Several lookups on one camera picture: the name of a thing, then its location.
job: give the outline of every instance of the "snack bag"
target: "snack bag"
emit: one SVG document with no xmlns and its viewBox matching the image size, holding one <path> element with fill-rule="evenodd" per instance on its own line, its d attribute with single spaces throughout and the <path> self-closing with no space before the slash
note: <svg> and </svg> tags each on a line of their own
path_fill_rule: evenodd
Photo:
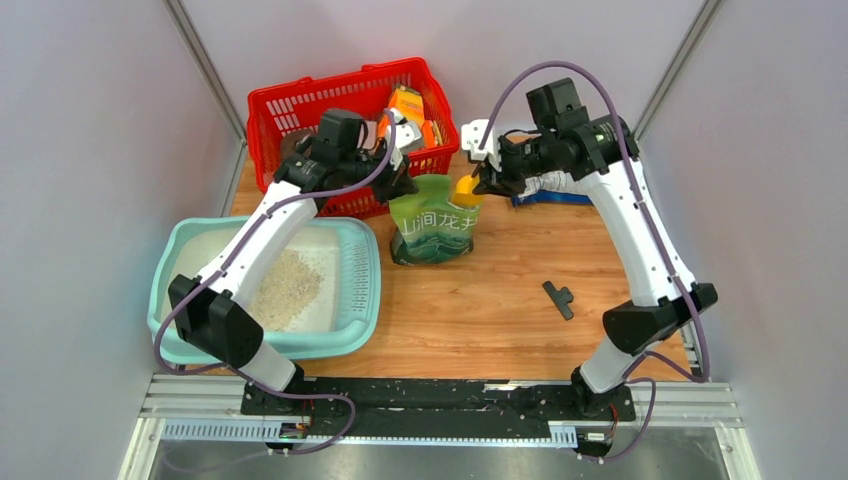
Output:
<svg viewBox="0 0 848 480">
<path fill-rule="evenodd" d="M 418 193 L 389 201 L 398 226 L 391 243 L 392 261 L 398 265 L 434 264 L 471 253 L 471 234 L 482 202 L 482 197 L 471 193 L 476 179 L 460 180 L 454 202 L 448 199 L 450 176 L 427 174 L 412 180 Z"/>
</svg>

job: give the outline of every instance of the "gray wall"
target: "gray wall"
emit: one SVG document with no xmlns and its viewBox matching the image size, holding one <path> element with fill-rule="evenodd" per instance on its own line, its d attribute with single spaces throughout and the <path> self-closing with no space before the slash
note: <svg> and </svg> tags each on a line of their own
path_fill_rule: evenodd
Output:
<svg viewBox="0 0 848 480">
<path fill-rule="evenodd" d="M 848 4 L 729 0 L 644 142 L 764 478 L 845 478 Z"/>
<path fill-rule="evenodd" d="M 544 60 L 586 67 L 636 121 L 702 0 L 185 0 L 242 121 L 257 88 L 424 57 L 459 125 L 489 115 L 522 70 Z M 390 21 L 402 18 L 403 21 Z M 563 71 L 526 81 L 542 85 Z M 581 92 L 590 92 L 587 83 Z M 520 88 L 498 124 L 527 126 Z M 597 95 L 583 101 L 600 112 Z"/>
<path fill-rule="evenodd" d="M 0 6 L 0 477 L 115 478 L 171 227 L 237 142 L 155 0 Z"/>
</svg>

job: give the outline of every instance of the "white robotic arm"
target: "white robotic arm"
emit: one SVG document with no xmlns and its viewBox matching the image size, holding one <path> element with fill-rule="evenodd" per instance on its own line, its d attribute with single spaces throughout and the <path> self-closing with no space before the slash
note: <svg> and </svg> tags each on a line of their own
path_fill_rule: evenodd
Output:
<svg viewBox="0 0 848 480">
<path fill-rule="evenodd" d="M 609 116 L 590 121 L 570 79 L 545 85 L 527 94 L 536 136 L 513 142 L 492 132 L 485 145 L 482 134 L 488 120 L 462 127 L 461 145 L 469 161 L 478 163 L 478 194 L 520 195 L 539 175 L 556 175 L 559 192 L 588 195 L 609 230 L 624 266 L 631 301 L 603 316 L 606 335 L 592 357 L 572 375 L 588 388 L 587 396 L 603 396 L 625 381 L 641 355 L 671 336 L 691 319 L 683 293 L 669 276 L 652 232 L 631 189 L 624 162 L 631 162 L 642 200 L 654 219 L 659 214 L 645 184 L 638 159 L 621 158 Z M 638 146 L 623 120 L 631 156 Z M 661 220 L 655 221 L 659 237 L 671 257 L 681 285 L 698 310 L 716 302 L 711 284 L 698 284 L 680 259 Z"/>
<path fill-rule="evenodd" d="M 288 386 L 296 365 L 264 340 L 262 327 L 246 309 L 275 259 L 326 201 L 304 194 L 361 181 L 380 163 L 358 148 L 363 123 L 352 112 L 325 113 L 317 134 L 283 161 L 259 207 L 224 250 L 193 279 L 178 275 L 172 281 L 168 293 L 176 306 L 204 279 L 210 280 L 177 313 L 180 338 L 274 390 Z M 414 123 L 396 125 L 394 131 L 394 145 L 376 155 L 389 155 L 391 164 L 370 184 L 379 201 L 417 191 L 406 153 L 421 141 L 421 132 Z"/>
</svg>

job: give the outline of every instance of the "wood surface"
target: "wood surface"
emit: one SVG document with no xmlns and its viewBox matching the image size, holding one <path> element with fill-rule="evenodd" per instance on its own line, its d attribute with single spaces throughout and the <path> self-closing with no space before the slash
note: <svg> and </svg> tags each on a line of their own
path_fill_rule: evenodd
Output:
<svg viewBox="0 0 848 480">
<path fill-rule="evenodd" d="M 452 161 L 456 181 L 471 168 Z M 249 215 L 262 193 L 248 159 L 232 215 Z M 386 214 L 366 220 L 380 247 L 383 291 L 374 335 L 343 357 L 299 361 L 309 376 L 467 379 L 568 379 L 603 338 L 601 314 L 628 300 L 627 280 L 594 207 L 536 204 L 513 208 L 487 196 L 474 252 L 435 266 L 392 263 L 396 226 Z M 567 286 L 574 318 L 565 321 L 542 283 Z M 688 365 L 679 335 L 657 351 Z M 647 360 L 635 376 L 681 380 Z"/>
</svg>

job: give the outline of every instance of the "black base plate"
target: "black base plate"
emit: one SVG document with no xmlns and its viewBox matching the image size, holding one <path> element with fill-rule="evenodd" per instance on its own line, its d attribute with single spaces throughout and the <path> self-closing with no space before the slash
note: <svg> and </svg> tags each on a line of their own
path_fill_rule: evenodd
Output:
<svg viewBox="0 0 848 480">
<path fill-rule="evenodd" d="M 548 438 L 551 420 L 612 421 L 608 408 L 586 417 L 572 409 L 571 385 L 536 385 L 511 391 L 484 391 L 505 380 L 421 380 L 393 378 L 329 378 L 296 381 L 288 393 L 339 393 L 356 404 L 348 436 L 441 438 Z M 300 415 L 303 403 L 282 400 L 245 386 L 244 415 Z M 620 421 L 636 418 L 630 389 L 618 388 L 613 402 Z M 347 422 L 350 409 L 338 400 L 315 402 L 312 435 L 334 435 Z"/>
</svg>

